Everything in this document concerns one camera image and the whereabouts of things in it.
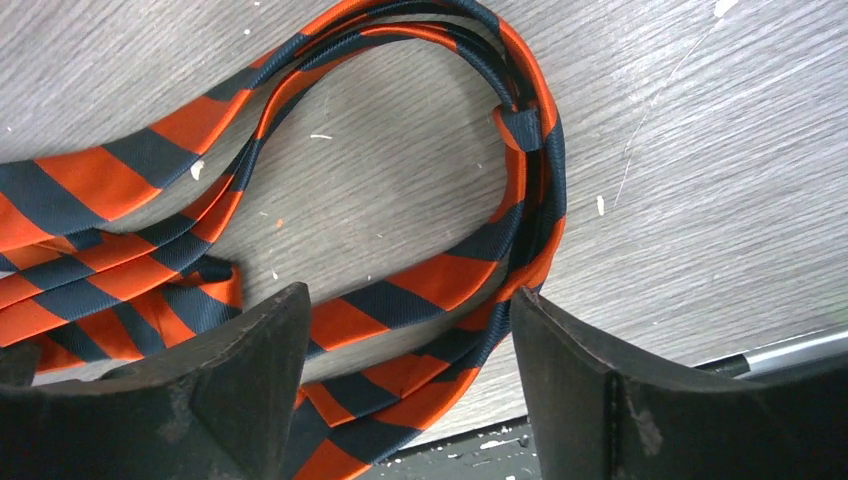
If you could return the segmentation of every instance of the scratch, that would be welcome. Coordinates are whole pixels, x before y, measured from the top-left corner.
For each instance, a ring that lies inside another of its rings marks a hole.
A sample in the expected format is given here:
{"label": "scratch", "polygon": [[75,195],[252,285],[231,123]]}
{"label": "scratch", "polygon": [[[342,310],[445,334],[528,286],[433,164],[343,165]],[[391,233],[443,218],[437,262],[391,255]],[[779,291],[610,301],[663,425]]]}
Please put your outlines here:
{"label": "scratch", "polygon": [[721,23],[722,19],[719,19],[712,27],[710,27],[707,33],[703,34],[701,38],[697,42],[695,42],[695,45],[692,45],[692,48],[690,48],[689,51],[686,52],[686,55],[684,55],[683,58],[681,58],[680,61],[677,62],[677,65],[674,66],[674,68],[671,70],[671,73],[669,73],[668,76],[665,77],[665,80],[663,81],[662,85],[660,85],[660,88],[657,90],[657,93],[655,93],[653,98],[651,98],[651,103],[648,104],[648,111],[645,112],[645,115],[642,116],[642,120],[640,120],[639,124],[636,125],[636,130],[633,130],[633,133],[630,135],[630,138],[627,139],[627,143],[624,144],[624,149],[621,151],[621,158],[627,159],[627,165],[624,167],[624,175],[621,178],[621,185],[618,186],[618,193],[615,194],[615,200],[612,202],[613,208],[618,205],[618,197],[621,196],[621,191],[624,189],[625,182],[627,182],[627,173],[630,171],[630,164],[633,163],[633,149],[630,148],[633,144],[633,140],[636,139],[636,135],[639,133],[640,130],[642,130],[642,126],[645,125],[645,122],[648,120],[648,117],[650,117],[651,112],[654,109],[654,105],[657,104],[657,100],[660,98],[660,94],[662,94],[662,92],[666,89],[668,83],[671,81],[672,78],[674,78],[674,75],[677,74],[677,71],[680,70],[680,67],[682,67],[686,60],[688,60],[689,57],[691,57],[692,54],[695,53],[695,50],[697,50],[698,47],[700,47],[701,44],[704,43],[704,40],[706,40],[711,33],[718,29]]}

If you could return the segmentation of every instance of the black plastic object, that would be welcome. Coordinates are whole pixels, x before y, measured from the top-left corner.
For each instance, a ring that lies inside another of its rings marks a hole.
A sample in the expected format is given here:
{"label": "black plastic object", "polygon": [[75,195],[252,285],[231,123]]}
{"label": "black plastic object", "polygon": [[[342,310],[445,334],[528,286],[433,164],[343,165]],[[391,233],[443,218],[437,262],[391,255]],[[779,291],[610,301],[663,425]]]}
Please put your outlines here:
{"label": "black plastic object", "polygon": [[604,333],[524,290],[510,311],[549,480],[848,478],[848,368],[744,381]]}
{"label": "black plastic object", "polygon": [[310,320],[306,285],[294,284],[92,382],[14,386],[38,356],[4,351],[0,478],[280,478]]}

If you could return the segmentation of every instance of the necktie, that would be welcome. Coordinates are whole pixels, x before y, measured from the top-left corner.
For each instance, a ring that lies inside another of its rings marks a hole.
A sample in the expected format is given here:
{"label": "necktie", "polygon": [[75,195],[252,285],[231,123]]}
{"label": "necktie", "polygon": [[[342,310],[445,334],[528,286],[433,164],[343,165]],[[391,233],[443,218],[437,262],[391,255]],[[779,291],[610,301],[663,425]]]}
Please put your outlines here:
{"label": "necktie", "polygon": [[[447,20],[473,19],[501,43]],[[408,270],[318,305],[309,357],[439,317],[506,264],[480,306],[427,345],[302,387],[284,478],[352,478],[435,422],[509,333],[509,299],[541,288],[565,227],[565,146],[527,45],[473,0],[347,0],[230,79],[153,125],[88,150],[0,165],[0,347],[32,341],[40,371],[138,359],[240,312],[239,272],[205,253],[235,212],[260,150],[327,72],[373,47],[422,39],[457,53],[500,99],[508,181],[487,223]],[[138,232],[96,227],[154,198],[202,156],[257,88],[274,88],[251,138],[214,185]]]}

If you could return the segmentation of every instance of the wooden table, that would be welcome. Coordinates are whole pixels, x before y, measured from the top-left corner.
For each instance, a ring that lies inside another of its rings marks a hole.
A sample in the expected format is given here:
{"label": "wooden table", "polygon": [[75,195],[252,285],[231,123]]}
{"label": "wooden table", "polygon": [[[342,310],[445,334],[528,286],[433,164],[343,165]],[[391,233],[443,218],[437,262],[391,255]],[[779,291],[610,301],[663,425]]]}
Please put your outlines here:
{"label": "wooden table", "polygon": [[[7,0],[0,158],[143,127],[331,3]],[[687,364],[845,321],[848,9],[742,0],[719,20],[712,0],[487,5],[534,49],[565,126],[569,225],[546,296]],[[295,280],[326,299],[483,222],[505,179],[495,104],[462,60],[424,42],[381,47],[332,73],[269,142],[212,250],[241,265],[247,306]],[[110,228],[149,224],[197,196],[260,107],[214,147],[199,181],[186,175]],[[305,377],[390,357],[445,322],[311,362]],[[507,340],[420,441],[523,413]]]}

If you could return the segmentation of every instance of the white paint speck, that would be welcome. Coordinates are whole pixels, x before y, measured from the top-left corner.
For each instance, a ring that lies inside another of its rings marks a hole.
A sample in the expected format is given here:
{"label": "white paint speck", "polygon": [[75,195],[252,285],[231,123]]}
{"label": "white paint speck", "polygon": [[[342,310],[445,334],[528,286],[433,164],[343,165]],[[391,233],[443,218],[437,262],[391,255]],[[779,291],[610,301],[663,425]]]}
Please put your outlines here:
{"label": "white paint speck", "polygon": [[194,165],[191,166],[191,178],[195,180],[200,180],[200,171],[203,170],[203,167],[206,166],[206,162],[203,160],[198,160],[194,162]]}
{"label": "white paint speck", "polygon": [[713,15],[721,18],[737,3],[739,3],[739,0],[716,0],[716,8],[713,10]]}
{"label": "white paint speck", "polygon": [[504,442],[492,440],[491,442],[486,442],[483,445],[480,445],[480,450],[488,450],[490,448],[500,447],[503,444],[504,444]]}
{"label": "white paint speck", "polygon": [[490,448],[500,447],[501,445],[506,445],[507,443],[512,443],[518,441],[517,438],[513,438],[510,440],[504,440],[499,442],[497,440],[492,440],[491,442],[486,442],[483,445],[480,445],[480,450],[488,450]]}

